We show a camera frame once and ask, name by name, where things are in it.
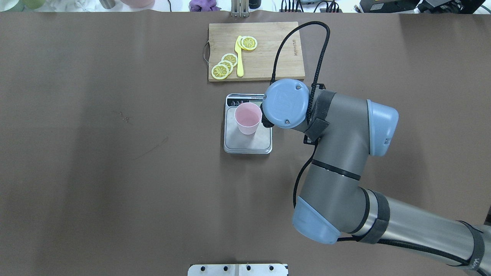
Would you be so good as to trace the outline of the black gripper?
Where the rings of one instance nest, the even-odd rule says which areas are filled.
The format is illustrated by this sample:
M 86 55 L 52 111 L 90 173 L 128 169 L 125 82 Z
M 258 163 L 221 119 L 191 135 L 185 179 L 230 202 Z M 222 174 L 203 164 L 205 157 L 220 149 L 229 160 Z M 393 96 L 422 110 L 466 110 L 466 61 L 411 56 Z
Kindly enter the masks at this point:
M 261 103 L 261 115 L 262 115 L 261 123 L 263 124 L 263 126 L 265 128 L 272 128 L 274 126 L 274 124 L 267 119 L 265 112 L 263 110 L 263 103 Z

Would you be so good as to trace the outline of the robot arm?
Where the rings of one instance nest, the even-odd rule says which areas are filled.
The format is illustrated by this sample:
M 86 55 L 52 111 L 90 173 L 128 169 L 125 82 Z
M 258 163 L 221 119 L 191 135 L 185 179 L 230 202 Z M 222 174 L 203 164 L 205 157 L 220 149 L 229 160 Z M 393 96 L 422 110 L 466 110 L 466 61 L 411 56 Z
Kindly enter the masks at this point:
M 315 151 L 293 212 L 293 226 L 324 244 L 347 241 L 395 246 L 490 275 L 490 227 L 442 218 L 360 187 L 369 156 L 386 154 L 398 112 L 391 107 L 299 80 L 272 81 L 262 102 L 266 126 L 305 134 Z

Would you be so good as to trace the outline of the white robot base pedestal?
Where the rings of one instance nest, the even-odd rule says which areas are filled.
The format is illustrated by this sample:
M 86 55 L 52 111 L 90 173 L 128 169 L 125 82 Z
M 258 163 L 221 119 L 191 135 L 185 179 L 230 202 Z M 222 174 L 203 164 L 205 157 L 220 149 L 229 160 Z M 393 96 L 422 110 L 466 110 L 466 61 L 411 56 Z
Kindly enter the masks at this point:
M 188 276 L 289 276 L 287 264 L 246 263 L 246 264 L 195 264 L 191 265 Z

